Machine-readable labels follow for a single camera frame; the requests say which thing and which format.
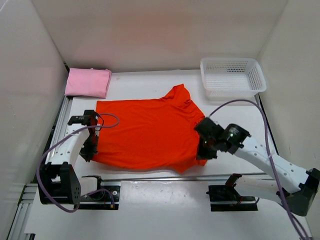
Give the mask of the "orange t shirt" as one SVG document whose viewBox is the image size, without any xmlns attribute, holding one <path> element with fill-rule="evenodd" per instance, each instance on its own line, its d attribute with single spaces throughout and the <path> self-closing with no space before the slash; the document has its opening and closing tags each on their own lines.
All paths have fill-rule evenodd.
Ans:
<svg viewBox="0 0 320 240">
<path fill-rule="evenodd" d="M 205 115 L 183 84 L 158 99 L 98 101 L 96 112 L 113 125 L 99 133 L 97 163 L 178 173 L 207 163 L 197 159 L 200 137 L 194 130 Z"/>
</svg>

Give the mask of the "pink t shirt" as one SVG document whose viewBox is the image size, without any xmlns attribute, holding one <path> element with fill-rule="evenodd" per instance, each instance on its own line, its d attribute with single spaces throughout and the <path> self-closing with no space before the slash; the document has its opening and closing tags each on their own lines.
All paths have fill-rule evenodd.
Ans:
<svg viewBox="0 0 320 240">
<path fill-rule="evenodd" d="M 70 68 L 64 95 L 104 99 L 111 76 L 112 72 L 108 69 Z"/>
</svg>

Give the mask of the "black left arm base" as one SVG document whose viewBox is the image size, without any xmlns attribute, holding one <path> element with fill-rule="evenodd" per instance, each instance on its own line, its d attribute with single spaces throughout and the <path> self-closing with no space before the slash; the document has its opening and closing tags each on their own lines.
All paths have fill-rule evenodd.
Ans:
<svg viewBox="0 0 320 240">
<path fill-rule="evenodd" d="M 121 182 L 102 181 L 99 188 L 103 191 L 81 197 L 79 210 L 116 211 L 119 209 Z"/>
</svg>

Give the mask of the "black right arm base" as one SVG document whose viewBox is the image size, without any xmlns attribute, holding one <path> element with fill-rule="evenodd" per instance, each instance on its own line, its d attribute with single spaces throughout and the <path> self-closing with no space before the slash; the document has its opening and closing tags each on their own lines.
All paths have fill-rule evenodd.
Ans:
<svg viewBox="0 0 320 240">
<path fill-rule="evenodd" d="M 255 212 L 258 211 L 259 198 L 241 196 L 236 190 L 236 182 L 242 175 L 232 174 L 224 185 L 209 185 L 206 194 L 209 196 L 211 212 Z"/>
</svg>

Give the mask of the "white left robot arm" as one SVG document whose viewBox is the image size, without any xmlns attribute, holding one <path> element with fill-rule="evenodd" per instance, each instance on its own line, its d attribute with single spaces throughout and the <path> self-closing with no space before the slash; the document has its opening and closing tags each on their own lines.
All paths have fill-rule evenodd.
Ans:
<svg viewBox="0 0 320 240">
<path fill-rule="evenodd" d="M 76 161 L 79 157 L 90 162 L 97 154 L 99 136 L 96 133 L 99 115 L 94 110 L 85 110 L 83 115 L 72 116 L 66 128 L 67 140 L 54 148 L 53 156 L 39 167 L 39 177 L 48 194 L 59 204 L 77 205 L 83 196 L 100 200 L 105 188 L 101 177 L 89 175 L 77 177 Z"/>
</svg>

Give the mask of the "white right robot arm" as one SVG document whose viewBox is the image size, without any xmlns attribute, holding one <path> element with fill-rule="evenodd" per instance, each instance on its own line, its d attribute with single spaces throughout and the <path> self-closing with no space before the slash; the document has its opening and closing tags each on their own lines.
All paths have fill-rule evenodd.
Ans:
<svg viewBox="0 0 320 240">
<path fill-rule="evenodd" d="M 238 201 L 257 197 L 281 204 L 285 200 L 291 213 L 305 217 L 320 186 L 320 172 L 299 167 L 276 153 L 271 153 L 247 130 L 236 124 L 226 128 L 205 117 L 196 126 L 199 135 L 198 160 L 216 159 L 218 152 L 229 153 L 256 166 L 273 180 L 245 177 L 233 173 L 218 190 L 208 195 L 218 201 Z"/>
</svg>

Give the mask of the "white plastic laundry basket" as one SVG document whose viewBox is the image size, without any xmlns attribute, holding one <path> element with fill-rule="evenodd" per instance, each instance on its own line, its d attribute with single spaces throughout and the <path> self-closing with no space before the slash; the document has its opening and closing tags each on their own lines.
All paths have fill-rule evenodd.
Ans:
<svg viewBox="0 0 320 240">
<path fill-rule="evenodd" d="M 249 99 L 267 90 L 260 64 L 253 58 L 204 57 L 200 72 L 208 99 Z"/>
</svg>

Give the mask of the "aluminium table edge rail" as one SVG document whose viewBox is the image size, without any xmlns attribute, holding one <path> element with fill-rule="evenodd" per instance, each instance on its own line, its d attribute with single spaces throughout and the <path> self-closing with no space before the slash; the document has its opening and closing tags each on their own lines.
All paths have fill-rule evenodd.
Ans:
<svg viewBox="0 0 320 240">
<path fill-rule="evenodd" d="M 177 173 L 170 170 L 160 171 L 147 171 L 147 172 L 134 172 L 134 171 L 119 171 L 102 169 L 100 171 L 74 171 L 70 174 L 78 180 L 84 177 L 100 177 L 104 181 L 157 181 L 157 180 L 178 180 L 178 181 L 191 181 L 191 180 L 226 180 L 232 174 L 222 173 L 219 174 L 213 171 L 202 171 L 200 169 L 191 169 L 184 173 Z"/>
</svg>

